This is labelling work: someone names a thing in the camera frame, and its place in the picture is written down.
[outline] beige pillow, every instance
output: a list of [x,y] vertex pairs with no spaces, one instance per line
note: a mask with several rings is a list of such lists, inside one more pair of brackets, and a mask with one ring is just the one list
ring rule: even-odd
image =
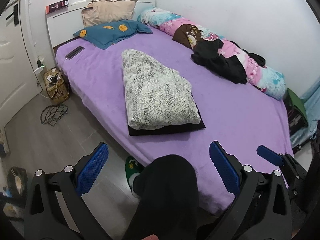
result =
[[100,23],[131,20],[138,0],[92,0],[82,10],[84,27]]

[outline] blue pillow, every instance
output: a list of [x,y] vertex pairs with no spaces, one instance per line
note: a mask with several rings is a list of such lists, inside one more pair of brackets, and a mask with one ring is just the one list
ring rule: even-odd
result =
[[73,35],[90,41],[100,49],[107,49],[111,45],[130,38],[138,32],[153,33],[152,30],[143,23],[123,20],[86,27]]

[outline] black pants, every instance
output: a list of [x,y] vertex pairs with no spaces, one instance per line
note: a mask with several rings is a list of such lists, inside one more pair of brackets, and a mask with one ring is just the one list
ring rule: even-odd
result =
[[210,224],[197,236],[196,173],[181,156],[154,160],[135,178],[133,190],[141,200],[123,240],[142,240],[150,235],[159,240],[200,240],[212,231],[214,225]]

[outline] gray patterned blanket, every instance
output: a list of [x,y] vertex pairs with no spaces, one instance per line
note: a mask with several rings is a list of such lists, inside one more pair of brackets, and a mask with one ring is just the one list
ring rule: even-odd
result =
[[128,124],[139,130],[198,124],[191,84],[179,72],[134,49],[122,52]]

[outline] tile floor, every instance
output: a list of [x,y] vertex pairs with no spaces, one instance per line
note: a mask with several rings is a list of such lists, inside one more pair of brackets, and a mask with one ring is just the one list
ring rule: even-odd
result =
[[[121,239],[139,202],[132,196],[125,178],[124,163],[129,154],[104,130],[76,95],[71,95],[65,102],[69,107],[68,114],[54,127],[42,125],[40,114],[50,104],[49,99],[38,95],[6,125],[11,153],[3,159],[5,169],[12,166],[25,168],[31,181],[36,170],[42,169],[46,173],[61,171],[90,154],[101,141],[107,143],[109,159],[90,192],[82,198],[105,231],[114,240]],[[69,227],[77,230],[61,193],[57,196]],[[214,220],[200,208],[198,215],[199,225]]]

